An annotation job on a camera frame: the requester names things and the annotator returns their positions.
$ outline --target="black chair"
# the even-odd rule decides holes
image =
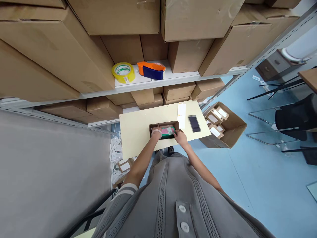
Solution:
[[[275,109],[275,122],[271,123],[263,118],[252,115],[252,113]],[[249,115],[255,118],[258,118],[262,121],[265,121],[268,124],[276,124],[277,130],[265,131],[265,132],[257,132],[257,133],[249,133],[248,137],[251,137],[259,142],[262,142],[267,145],[277,145],[284,144],[289,142],[294,142],[297,140],[306,141],[307,140],[307,132],[306,130],[313,129],[317,127],[317,95],[312,93],[308,95],[303,100],[291,103],[284,106],[272,107],[260,111],[250,112]],[[254,138],[254,134],[266,133],[266,132],[281,132],[285,135],[295,138],[296,140],[269,144],[264,141],[261,141],[257,138]]]

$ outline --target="shoe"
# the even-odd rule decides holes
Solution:
[[[168,154],[169,154],[169,155],[174,154],[174,147],[172,147],[172,146],[168,147],[168,148],[167,148],[167,151],[168,151]]]

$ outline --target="wooden desk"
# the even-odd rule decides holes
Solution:
[[[211,135],[197,101],[182,102],[186,104],[185,129],[187,140],[199,139]],[[177,120],[178,103],[154,107],[120,115],[120,129],[123,159],[138,156],[150,139],[149,125]],[[200,132],[193,132],[188,116],[195,115]],[[177,145],[174,138],[159,140],[154,150]]]
[[[317,93],[317,68],[298,72],[298,75],[315,93]]]

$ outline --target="packing tape roll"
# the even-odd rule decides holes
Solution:
[[[112,74],[119,83],[130,83],[135,79],[133,66],[129,63],[117,63],[112,67]]]

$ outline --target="blurred object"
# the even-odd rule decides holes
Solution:
[[[311,28],[288,47],[282,49],[282,55],[295,63],[303,63],[317,54],[317,26]]]

